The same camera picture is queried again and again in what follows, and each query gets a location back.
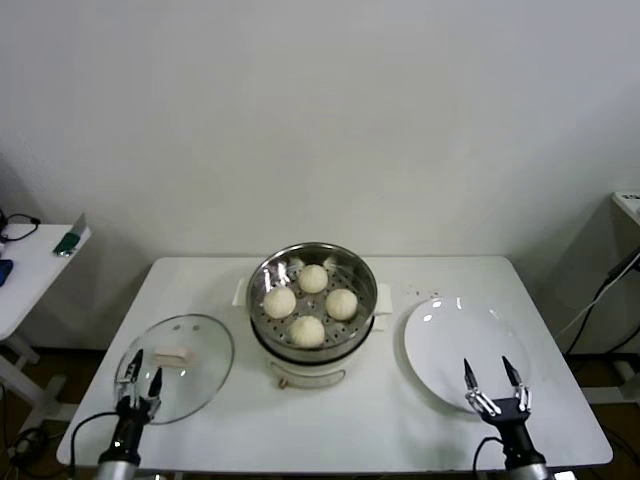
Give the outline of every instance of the black cable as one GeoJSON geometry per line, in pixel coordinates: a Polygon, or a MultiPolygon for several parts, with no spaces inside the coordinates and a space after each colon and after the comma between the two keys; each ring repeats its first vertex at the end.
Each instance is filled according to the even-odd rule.
{"type": "Polygon", "coordinates": [[[37,456],[27,456],[24,457],[21,454],[14,455],[9,461],[15,466],[20,473],[24,473],[28,477],[36,478],[36,479],[49,479],[57,477],[66,472],[67,468],[62,467],[57,471],[50,473],[33,473],[31,470],[27,469],[27,466],[31,463],[36,463],[42,454],[44,454],[46,448],[49,446],[50,437],[47,433],[41,428],[28,428],[27,430],[23,430],[18,434],[18,436],[13,441],[13,445],[20,445],[21,442],[27,442],[29,444],[29,448],[35,448],[36,451],[38,449],[41,450],[41,453],[37,456]]]}
{"type": "MultiPolygon", "coordinates": [[[[591,300],[592,302],[594,302],[596,300],[596,298],[598,298],[598,296],[602,293],[602,291],[605,288],[607,288],[607,285],[609,285],[610,282],[611,282],[611,279],[609,279],[609,278],[605,279],[605,281],[602,282],[602,285],[600,285],[600,288],[598,288],[598,291],[593,296],[593,300],[591,300]]],[[[584,332],[584,329],[587,326],[587,322],[589,321],[589,317],[591,316],[591,312],[593,311],[593,308],[596,305],[597,304],[591,305],[589,307],[589,310],[587,310],[587,314],[584,316],[584,319],[582,320],[582,324],[580,325],[580,330],[578,330],[578,334],[576,335],[576,338],[573,339],[573,342],[571,342],[571,345],[569,346],[569,348],[567,348],[567,351],[564,352],[565,355],[569,355],[571,353],[571,350],[573,350],[573,347],[575,347],[576,343],[578,343],[578,340],[582,336],[582,332],[584,332]]]]}
{"type": "Polygon", "coordinates": [[[593,468],[590,468],[589,471],[591,472],[591,474],[596,477],[598,480],[604,480],[604,478],[602,478],[593,468]]]}
{"type": "Polygon", "coordinates": [[[92,420],[95,420],[96,418],[108,417],[111,415],[118,415],[118,414],[116,412],[96,413],[95,415],[91,415],[90,417],[87,417],[84,420],[82,420],[80,423],[78,423],[78,425],[76,425],[76,428],[73,429],[73,433],[71,434],[71,459],[69,461],[69,478],[70,479],[73,480],[76,475],[76,434],[78,433],[78,430],[80,430],[80,427],[89,423],[92,420]]]}
{"type": "MultiPolygon", "coordinates": [[[[0,388],[2,388],[2,441],[4,443],[4,448],[7,450],[7,454],[9,453],[9,448],[16,443],[15,441],[9,445],[9,440],[7,437],[7,411],[8,411],[8,407],[7,407],[7,389],[5,388],[5,386],[3,384],[0,384],[0,388]]],[[[15,465],[12,461],[11,456],[9,457],[9,463],[11,465],[13,465],[15,468],[17,468],[20,472],[24,473],[25,475],[32,477],[32,478],[36,478],[36,479],[49,479],[49,478],[53,478],[53,477],[57,477],[58,475],[60,475],[61,473],[63,473],[66,470],[66,467],[53,472],[53,473],[49,473],[49,474],[45,474],[45,475],[40,475],[37,473],[33,473],[28,471],[27,469],[25,469],[23,466],[18,466],[15,465]]]]}
{"type": "Polygon", "coordinates": [[[480,450],[482,450],[482,447],[488,442],[498,442],[500,445],[504,445],[503,441],[498,437],[484,437],[482,439],[480,445],[476,448],[476,453],[473,454],[473,476],[476,480],[480,480],[480,476],[478,475],[478,457],[480,456],[480,450]]]}
{"type": "MultiPolygon", "coordinates": [[[[622,272],[627,270],[629,264],[638,256],[640,256],[640,246],[638,246],[633,252],[629,253],[626,257],[620,260],[615,267],[609,270],[607,276],[609,278],[616,278],[622,275],[622,272]]],[[[631,266],[631,268],[627,270],[627,273],[629,273],[632,269],[636,269],[640,272],[640,262],[636,262],[635,265],[631,266]]]]}
{"type": "Polygon", "coordinates": [[[613,441],[613,443],[615,443],[619,448],[621,448],[622,450],[624,450],[624,452],[629,455],[629,457],[631,458],[631,460],[633,460],[633,462],[640,467],[640,455],[638,454],[638,452],[636,452],[634,450],[634,448],[631,446],[631,444],[622,436],[620,435],[618,432],[616,432],[615,430],[610,429],[609,427],[605,427],[604,425],[601,425],[602,429],[605,431],[605,433],[608,433],[609,436],[609,440],[613,440],[611,438],[611,436],[613,436],[613,438],[615,438],[615,440],[613,441]]]}
{"type": "Polygon", "coordinates": [[[583,367],[587,366],[589,364],[591,360],[585,360],[584,362],[582,362],[580,365],[578,365],[577,367],[571,369],[571,373],[573,373],[574,375],[576,373],[578,373],[580,370],[582,370],[583,367]]]}
{"type": "Polygon", "coordinates": [[[0,383],[2,387],[2,441],[4,442],[5,450],[9,450],[9,440],[7,438],[7,389],[4,384],[0,383]]]}
{"type": "Polygon", "coordinates": [[[633,333],[631,335],[629,335],[625,340],[623,340],[622,342],[620,342],[619,344],[617,344],[615,347],[611,347],[609,350],[607,350],[604,353],[613,353],[614,351],[616,351],[619,348],[624,347],[627,343],[629,343],[631,340],[633,340],[634,338],[636,338],[638,336],[638,334],[640,333],[640,325],[638,325],[636,327],[636,329],[633,331],[633,333]]]}
{"type": "Polygon", "coordinates": [[[14,217],[21,217],[21,218],[28,219],[31,222],[31,224],[34,226],[33,230],[30,230],[27,233],[25,233],[24,235],[21,235],[21,236],[19,236],[17,238],[9,238],[9,237],[3,236],[2,237],[2,241],[5,242],[5,243],[6,242],[17,242],[19,240],[23,240],[23,239],[27,238],[29,235],[32,235],[33,233],[35,233],[35,231],[38,230],[38,227],[42,223],[39,218],[32,217],[31,215],[27,215],[25,213],[14,213],[14,214],[9,215],[8,217],[5,217],[5,219],[6,219],[7,222],[9,222],[9,220],[11,220],[14,217]]]}

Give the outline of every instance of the stainless steel steamer basket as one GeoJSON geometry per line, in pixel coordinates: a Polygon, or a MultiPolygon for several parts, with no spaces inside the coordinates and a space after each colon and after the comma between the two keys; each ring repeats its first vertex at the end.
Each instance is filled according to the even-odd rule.
{"type": "Polygon", "coordinates": [[[247,287],[247,308],[253,331],[262,345],[276,357],[301,365],[323,365],[339,360],[357,349],[373,327],[373,311],[378,297],[376,281],[367,264],[355,253],[328,243],[292,245],[267,258],[251,276],[247,287]],[[309,294],[298,286],[298,275],[305,265],[322,265],[329,275],[327,288],[309,294]],[[296,295],[296,308],[283,319],[270,318],[262,302],[269,290],[286,286],[296,295]],[[327,315],[325,300],[338,288],[351,290],[358,297],[356,315],[338,322],[327,315]],[[313,315],[322,321],[325,340],[321,347],[300,348],[291,343],[289,325],[298,317],[313,315]]]}

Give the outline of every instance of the cable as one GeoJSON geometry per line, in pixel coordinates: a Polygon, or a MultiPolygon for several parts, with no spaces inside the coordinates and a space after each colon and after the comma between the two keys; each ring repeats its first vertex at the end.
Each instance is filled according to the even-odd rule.
{"type": "Polygon", "coordinates": [[[624,347],[627,343],[629,343],[631,340],[633,340],[634,338],[636,338],[638,336],[638,334],[640,333],[640,325],[638,325],[636,327],[636,329],[633,331],[633,333],[631,335],[629,335],[625,340],[623,340],[622,342],[618,343],[615,347],[611,347],[609,350],[607,350],[606,353],[613,353],[614,351],[616,351],[619,348],[624,347]]]}
{"type": "Polygon", "coordinates": [[[5,451],[9,450],[9,440],[7,439],[7,389],[3,383],[2,387],[2,441],[4,442],[5,451]]]}
{"type": "Polygon", "coordinates": [[[609,281],[607,283],[607,280],[609,280],[611,277],[607,277],[607,280],[605,280],[606,286],[604,288],[602,288],[602,290],[600,291],[600,293],[598,295],[596,295],[596,297],[593,299],[593,301],[587,305],[586,307],[584,307],[582,310],[580,310],[580,312],[578,312],[578,314],[573,318],[573,320],[571,320],[569,322],[569,324],[564,327],[562,330],[560,330],[556,335],[553,336],[554,339],[558,339],[563,333],[565,333],[567,330],[569,330],[569,328],[571,328],[573,326],[574,323],[576,323],[578,320],[580,320],[580,317],[582,317],[582,314],[587,312],[589,309],[591,309],[596,303],[598,303],[600,301],[600,299],[607,293],[607,291],[613,287],[618,280],[620,280],[622,277],[625,276],[625,274],[631,270],[634,266],[635,263],[640,259],[640,253],[638,253],[637,255],[635,255],[633,257],[633,260],[631,260],[626,267],[624,267],[624,269],[611,281],[609,281]]]}
{"type": "Polygon", "coordinates": [[[27,238],[29,235],[32,235],[33,233],[35,233],[36,230],[38,230],[38,227],[40,226],[40,224],[42,223],[40,221],[39,218],[36,217],[32,217],[31,215],[27,215],[24,213],[14,213],[12,215],[9,215],[8,217],[5,217],[5,220],[7,221],[7,223],[9,222],[9,220],[11,220],[14,217],[21,217],[21,218],[27,218],[29,219],[29,221],[33,224],[33,230],[29,230],[27,233],[25,233],[24,235],[21,235],[19,237],[16,238],[9,238],[7,236],[3,236],[2,237],[2,241],[3,242],[17,242],[19,240],[23,240],[25,238],[27,238]]]}
{"type": "MultiPolygon", "coordinates": [[[[9,449],[16,443],[19,443],[21,441],[26,441],[28,443],[31,443],[31,440],[28,436],[29,432],[34,432],[34,431],[41,431],[42,434],[48,439],[48,436],[46,434],[44,434],[44,432],[41,429],[29,429],[29,430],[25,430],[24,432],[22,432],[20,435],[18,435],[16,437],[16,439],[11,443],[11,445],[9,444],[9,440],[8,440],[8,436],[7,436],[7,401],[8,401],[8,396],[7,396],[7,389],[3,384],[0,384],[0,388],[2,388],[2,441],[4,443],[4,447],[8,453],[9,449]]],[[[32,477],[32,478],[36,478],[36,479],[49,479],[49,478],[53,478],[53,477],[57,477],[58,475],[60,475],[61,473],[64,473],[66,471],[66,467],[61,468],[55,472],[52,473],[48,473],[48,474],[38,474],[38,473],[33,473],[30,472],[29,470],[27,470],[25,468],[24,465],[19,465],[14,463],[16,461],[16,457],[10,455],[9,456],[9,463],[12,465],[12,467],[14,467],[16,470],[24,473],[25,475],[32,477]]]]}
{"type": "Polygon", "coordinates": [[[578,365],[576,368],[571,369],[571,373],[573,373],[573,374],[575,375],[575,374],[576,374],[576,373],[578,373],[580,370],[582,370],[582,368],[583,368],[583,367],[586,367],[586,366],[589,364],[589,362],[590,362],[590,361],[591,361],[591,360],[585,360],[585,361],[584,361],[584,362],[582,362],[580,365],[578,365]]]}
{"type": "Polygon", "coordinates": [[[476,453],[473,454],[473,476],[476,480],[480,480],[480,476],[478,475],[478,457],[480,456],[480,450],[482,450],[482,447],[488,442],[498,442],[500,445],[504,445],[504,442],[498,437],[484,437],[482,439],[480,445],[476,448],[476,453]]]}
{"type": "Polygon", "coordinates": [[[11,475],[11,472],[13,472],[14,469],[16,470],[16,472],[18,471],[18,469],[16,467],[14,467],[13,465],[10,466],[9,470],[4,472],[4,475],[2,476],[2,480],[7,480],[9,478],[9,475],[11,475]]]}
{"type": "Polygon", "coordinates": [[[633,462],[640,467],[640,455],[638,454],[638,452],[636,452],[633,449],[633,447],[629,444],[629,442],[615,430],[612,430],[609,427],[606,427],[604,425],[601,425],[601,427],[605,431],[605,433],[612,435],[616,439],[614,440],[613,443],[615,443],[618,447],[622,448],[622,450],[624,450],[625,453],[629,455],[631,460],[633,460],[633,462]]]}
{"type": "MultiPolygon", "coordinates": [[[[13,445],[19,445],[21,442],[26,441],[29,444],[29,448],[34,448],[36,449],[36,451],[37,449],[41,449],[40,455],[42,455],[44,454],[45,450],[49,446],[50,440],[51,440],[51,437],[49,437],[47,433],[41,428],[30,428],[20,432],[20,434],[18,434],[16,439],[13,441],[13,445]]],[[[41,458],[40,455],[31,456],[31,458],[29,457],[25,458],[20,454],[15,454],[9,461],[11,462],[12,465],[16,466],[16,468],[19,470],[20,473],[24,473],[28,477],[36,478],[36,479],[54,478],[67,471],[67,467],[61,467],[54,472],[49,472],[44,474],[34,473],[31,470],[28,470],[27,466],[32,463],[36,463],[41,458]]]]}
{"type": "Polygon", "coordinates": [[[90,417],[87,417],[84,420],[82,420],[80,423],[78,423],[78,425],[76,425],[76,428],[73,429],[73,433],[71,434],[71,460],[69,462],[69,478],[70,479],[73,480],[76,475],[76,435],[78,433],[78,430],[80,430],[80,427],[89,423],[92,420],[95,420],[96,418],[108,417],[111,415],[118,415],[118,414],[116,412],[96,413],[95,415],[91,415],[90,417]]]}
{"type": "Polygon", "coordinates": [[[589,471],[591,472],[591,475],[596,477],[598,480],[604,480],[604,478],[602,478],[593,468],[590,468],[589,471]]]}
{"type": "Polygon", "coordinates": [[[571,342],[571,345],[569,345],[569,348],[567,348],[567,351],[564,352],[565,355],[569,355],[571,353],[571,350],[573,350],[573,347],[575,347],[576,343],[578,343],[578,340],[582,336],[582,332],[584,332],[584,329],[587,326],[587,322],[589,321],[589,317],[591,316],[591,312],[593,311],[593,307],[595,307],[595,303],[594,302],[596,301],[598,296],[602,294],[602,291],[607,287],[608,284],[609,283],[607,282],[607,280],[602,282],[602,285],[600,285],[600,288],[598,288],[598,291],[593,296],[593,299],[591,300],[591,306],[589,307],[589,310],[587,310],[587,314],[584,316],[584,320],[582,320],[582,325],[580,325],[580,329],[578,330],[578,334],[576,335],[576,338],[573,339],[573,342],[571,342]]]}

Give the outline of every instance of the white wall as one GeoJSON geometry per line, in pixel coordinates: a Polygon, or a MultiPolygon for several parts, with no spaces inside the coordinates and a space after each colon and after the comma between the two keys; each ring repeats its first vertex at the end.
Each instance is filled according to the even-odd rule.
{"type": "Polygon", "coordinates": [[[95,233],[25,328],[103,347],[155,258],[300,240],[506,254],[538,290],[606,196],[640,186],[639,16],[636,1],[3,2],[0,201],[50,222],[85,211],[95,233]]]}

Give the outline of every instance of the white table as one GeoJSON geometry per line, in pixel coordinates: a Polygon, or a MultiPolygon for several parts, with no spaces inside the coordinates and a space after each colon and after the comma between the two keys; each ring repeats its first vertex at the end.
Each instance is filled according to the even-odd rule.
{"type": "MultiPolygon", "coordinates": [[[[78,421],[113,409],[113,377],[131,341],[172,315],[204,313],[233,335],[236,358],[216,398],[180,422],[150,426],[141,468],[184,472],[382,473],[470,470],[480,440],[496,432],[435,398],[411,371],[402,347],[411,309],[439,291],[460,288],[499,299],[504,317],[532,361],[534,411],[528,427],[551,467],[611,461],[612,450],[511,264],[501,257],[368,258],[391,285],[392,326],[372,333],[336,386],[279,390],[266,369],[249,319],[231,306],[240,278],[258,258],[164,258],[151,269],[58,449],[69,461],[78,421]]],[[[79,465],[94,466],[115,420],[101,418],[78,434],[79,465]]],[[[482,469],[502,469],[499,445],[487,445],[482,469]]]]}
{"type": "MultiPolygon", "coordinates": [[[[3,234],[15,238],[32,228],[33,225],[11,224],[3,234]]],[[[54,376],[42,389],[20,371],[27,361],[36,363],[39,356],[15,333],[34,305],[74,258],[75,255],[65,258],[52,253],[70,228],[71,225],[40,225],[27,238],[7,243],[2,253],[2,258],[13,260],[14,265],[5,284],[0,287],[0,341],[18,353],[20,360],[13,365],[0,356],[0,380],[32,406],[23,430],[37,426],[45,419],[69,421],[77,407],[56,401],[65,382],[64,376],[54,376]]],[[[91,232],[87,229],[76,250],[81,249],[90,236],[91,232]]]]}

